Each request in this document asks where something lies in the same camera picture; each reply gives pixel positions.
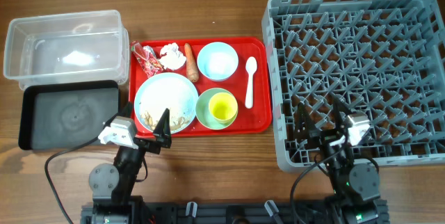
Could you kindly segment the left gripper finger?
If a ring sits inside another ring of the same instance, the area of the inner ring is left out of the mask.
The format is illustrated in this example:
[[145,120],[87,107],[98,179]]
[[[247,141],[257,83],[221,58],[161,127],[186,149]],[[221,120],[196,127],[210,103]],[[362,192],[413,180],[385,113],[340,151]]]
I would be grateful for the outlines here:
[[170,109],[165,109],[156,125],[153,135],[157,138],[170,138]]
[[122,109],[120,109],[116,116],[130,118],[133,110],[134,104],[132,102],[128,102]]

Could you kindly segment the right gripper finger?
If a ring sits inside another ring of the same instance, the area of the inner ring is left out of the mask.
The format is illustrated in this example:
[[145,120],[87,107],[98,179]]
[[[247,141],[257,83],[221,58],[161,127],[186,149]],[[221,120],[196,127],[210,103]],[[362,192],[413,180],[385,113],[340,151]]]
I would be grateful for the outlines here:
[[314,121],[311,119],[303,103],[298,104],[296,113],[296,135],[317,136],[318,129],[316,128]]
[[350,126],[348,116],[353,112],[336,95],[332,95],[335,129],[347,130]]

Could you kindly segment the light blue plate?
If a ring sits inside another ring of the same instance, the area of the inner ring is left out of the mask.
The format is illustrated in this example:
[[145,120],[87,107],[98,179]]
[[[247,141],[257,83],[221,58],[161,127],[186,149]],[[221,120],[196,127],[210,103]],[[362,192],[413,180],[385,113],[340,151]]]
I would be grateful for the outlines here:
[[179,133],[194,121],[198,99],[196,87],[186,77],[166,72],[146,80],[134,98],[134,116],[138,130],[151,134],[167,109],[170,111],[170,131]]

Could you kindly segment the green small bowl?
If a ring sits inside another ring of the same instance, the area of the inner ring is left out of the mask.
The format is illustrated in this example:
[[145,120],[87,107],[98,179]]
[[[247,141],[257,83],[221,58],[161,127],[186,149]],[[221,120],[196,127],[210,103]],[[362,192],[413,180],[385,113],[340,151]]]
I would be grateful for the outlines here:
[[228,126],[230,126],[236,119],[232,120],[231,122],[221,124],[217,122],[210,114],[209,112],[209,100],[213,95],[219,92],[228,92],[228,90],[225,90],[224,88],[210,88],[206,91],[204,91],[197,99],[197,103],[195,105],[195,112],[196,112],[196,118],[198,121],[204,125],[207,129],[212,130],[221,130],[225,129]]

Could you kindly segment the red candy wrapper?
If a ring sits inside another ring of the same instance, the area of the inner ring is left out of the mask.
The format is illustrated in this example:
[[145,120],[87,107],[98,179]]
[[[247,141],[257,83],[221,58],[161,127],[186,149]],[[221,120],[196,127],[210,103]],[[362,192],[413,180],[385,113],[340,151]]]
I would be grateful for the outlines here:
[[162,64],[156,57],[156,53],[150,46],[143,47],[138,41],[133,41],[131,43],[131,52],[148,78],[164,71]]

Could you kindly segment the orange carrot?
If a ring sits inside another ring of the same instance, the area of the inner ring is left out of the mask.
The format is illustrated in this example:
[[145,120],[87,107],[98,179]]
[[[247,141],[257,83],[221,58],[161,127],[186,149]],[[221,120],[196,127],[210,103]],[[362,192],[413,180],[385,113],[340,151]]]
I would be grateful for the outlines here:
[[188,43],[184,45],[184,50],[186,56],[186,77],[189,81],[195,83],[199,80],[199,71],[193,55],[193,51]]

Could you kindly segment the yellow cup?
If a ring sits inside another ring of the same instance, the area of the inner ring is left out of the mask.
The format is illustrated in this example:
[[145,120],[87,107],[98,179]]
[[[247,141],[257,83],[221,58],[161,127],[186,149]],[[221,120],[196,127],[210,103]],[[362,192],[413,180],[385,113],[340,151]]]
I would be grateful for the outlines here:
[[231,122],[238,113],[235,96],[228,92],[216,93],[209,100],[209,112],[221,124]]

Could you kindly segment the white tissue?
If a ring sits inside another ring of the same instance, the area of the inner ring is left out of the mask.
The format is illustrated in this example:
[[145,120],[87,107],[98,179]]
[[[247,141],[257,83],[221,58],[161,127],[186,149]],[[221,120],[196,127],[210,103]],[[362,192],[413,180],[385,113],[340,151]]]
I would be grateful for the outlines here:
[[165,69],[178,70],[186,62],[186,57],[179,50],[179,46],[176,42],[165,45],[160,50],[160,55],[161,58],[159,59],[159,62]]

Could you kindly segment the white plastic spoon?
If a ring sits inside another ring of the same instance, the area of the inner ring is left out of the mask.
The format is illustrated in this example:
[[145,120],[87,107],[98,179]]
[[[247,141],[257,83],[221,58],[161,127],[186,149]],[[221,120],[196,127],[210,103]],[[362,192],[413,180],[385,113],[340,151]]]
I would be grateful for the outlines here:
[[247,109],[251,109],[253,107],[253,76],[257,71],[257,60],[254,56],[248,58],[245,69],[248,73],[248,84],[245,94],[245,107]]

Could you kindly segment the light blue bowl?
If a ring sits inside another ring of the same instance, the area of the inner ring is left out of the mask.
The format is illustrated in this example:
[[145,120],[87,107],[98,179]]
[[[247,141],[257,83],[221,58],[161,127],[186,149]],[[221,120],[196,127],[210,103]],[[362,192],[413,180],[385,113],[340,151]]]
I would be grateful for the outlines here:
[[236,50],[224,42],[209,43],[197,55],[198,70],[212,81],[225,81],[230,78],[238,63]]

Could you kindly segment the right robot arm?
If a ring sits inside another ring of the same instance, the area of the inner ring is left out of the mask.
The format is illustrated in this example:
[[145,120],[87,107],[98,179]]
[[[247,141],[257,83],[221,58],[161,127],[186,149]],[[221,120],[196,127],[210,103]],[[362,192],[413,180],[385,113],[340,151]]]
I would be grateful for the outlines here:
[[334,195],[324,200],[328,218],[333,223],[371,223],[380,217],[376,200],[380,199],[379,166],[372,158],[370,163],[355,163],[352,147],[360,144],[369,133],[371,121],[367,114],[351,111],[336,97],[332,98],[335,126],[321,130],[316,127],[303,103],[296,110],[297,140],[317,146],[321,161],[301,173],[293,183],[290,204],[295,222],[303,222],[296,211],[294,194],[298,182],[322,163],[326,167]]

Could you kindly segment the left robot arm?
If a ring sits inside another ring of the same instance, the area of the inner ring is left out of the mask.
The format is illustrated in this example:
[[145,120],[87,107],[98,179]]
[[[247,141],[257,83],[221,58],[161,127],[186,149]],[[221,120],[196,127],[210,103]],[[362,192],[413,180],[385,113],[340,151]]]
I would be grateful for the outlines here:
[[107,223],[155,223],[156,219],[143,197],[132,191],[141,167],[146,167],[145,154],[159,154],[161,148],[172,143],[170,110],[165,109],[154,129],[153,139],[138,138],[137,127],[127,113],[133,111],[129,102],[120,112],[104,123],[99,134],[100,143],[119,146],[113,163],[103,163],[89,175],[92,191],[92,206],[83,207],[81,222],[87,224]]

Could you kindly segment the grey dishwasher rack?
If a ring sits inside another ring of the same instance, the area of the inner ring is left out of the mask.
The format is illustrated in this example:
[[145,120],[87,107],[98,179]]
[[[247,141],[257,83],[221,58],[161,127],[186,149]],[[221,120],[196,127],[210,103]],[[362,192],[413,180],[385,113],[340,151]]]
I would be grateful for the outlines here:
[[332,98],[367,114],[354,155],[381,166],[444,162],[444,22],[437,0],[268,0],[261,21],[279,168],[310,166],[299,104],[319,129]]

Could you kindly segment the red serving tray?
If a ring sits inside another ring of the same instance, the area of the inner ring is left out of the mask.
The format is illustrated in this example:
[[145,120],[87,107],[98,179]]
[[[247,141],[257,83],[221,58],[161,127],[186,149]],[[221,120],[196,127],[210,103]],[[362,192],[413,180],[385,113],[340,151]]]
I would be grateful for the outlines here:
[[[212,42],[227,43],[238,54],[238,67],[230,78],[225,81],[211,81],[201,74],[198,82],[195,83],[198,93],[203,93],[210,88],[223,88],[233,94],[238,102],[238,115],[235,121],[222,130],[211,130],[202,125],[198,120],[194,120],[187,128],[174,134],[174,137],[256,134],[268,128],[272,122],[270,81],[266,49],[260,40],[254,37],[146,40],[142,41],[141,45],[150,46],[158,54],[163,46],[174,42],[178,44],[181,51],[184,50],[184,45],[188,43],[193,50],[194,57],[197,57],[205,45]],[[257,60],[257,71],[253,76],[253,106],[251,109],[247,109],[245,107],[245,94],[248,84],[248,73],[245,70],[245,63],[251,56]]]

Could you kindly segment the clear plastic bin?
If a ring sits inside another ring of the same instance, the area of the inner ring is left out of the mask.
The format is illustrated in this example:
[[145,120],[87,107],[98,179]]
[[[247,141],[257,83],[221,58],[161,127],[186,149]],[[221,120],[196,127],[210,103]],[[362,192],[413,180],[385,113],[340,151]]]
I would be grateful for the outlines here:
[[117,10],[13,19],[3,75],[29,86],[129,78],[129,34]]

